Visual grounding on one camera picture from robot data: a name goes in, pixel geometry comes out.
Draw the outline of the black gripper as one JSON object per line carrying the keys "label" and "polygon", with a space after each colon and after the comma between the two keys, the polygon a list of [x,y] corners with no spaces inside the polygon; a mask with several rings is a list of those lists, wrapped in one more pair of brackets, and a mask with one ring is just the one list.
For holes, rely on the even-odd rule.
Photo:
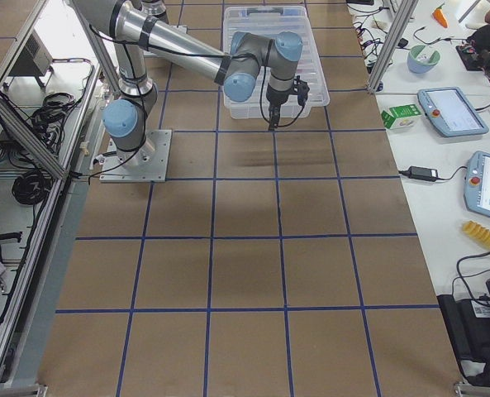
{"label": "black gripper", "polygon": [[267,87],[266,98],[269,101],[269,131],[274,132],[279,124],[279,109],[288,101],[291,95],[297,98],[297,104],[304,108],[307,104],[310,87],[300,76],[291,81],[283,81],[286,88],[277,88],[274,83],[277,79],[270,79]]}

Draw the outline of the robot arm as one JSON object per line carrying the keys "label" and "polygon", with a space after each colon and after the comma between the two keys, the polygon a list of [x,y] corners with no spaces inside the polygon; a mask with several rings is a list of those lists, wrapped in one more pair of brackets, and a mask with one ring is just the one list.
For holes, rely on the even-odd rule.
{"label": "robot arm", "polygon": [[106,107],[103,122],[123,165],[147,163],[155,152],[145,130],[157,98],[156,85],[146,72],[146,51],[212,79],[238,103],[251,97],[259,72],[269,71],[265,96],[271,131],[278,128],[281,107],[290,96],[296,96],[300,106],[306,104],[309,87],[297,76],[302,38],[296,33],[283,31],[268,38],[237,32],[226,53],[145,12],[138,2],[74,1],[72,6],[95,36],[115,46],[121,96]]}

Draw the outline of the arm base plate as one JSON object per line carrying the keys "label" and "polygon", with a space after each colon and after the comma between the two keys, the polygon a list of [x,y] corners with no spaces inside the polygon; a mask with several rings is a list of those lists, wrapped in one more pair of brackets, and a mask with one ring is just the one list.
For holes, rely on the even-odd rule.
{"label": "arm base plate", "polygon": [[103,183],[160,183],[166,180],[169,151],[172,141],[171,130],[149,130],[145,144],[133,158],[131,154],[117,151],[113,139],[109,139],[108,150],[115,155],[107,156],[99,180]]}

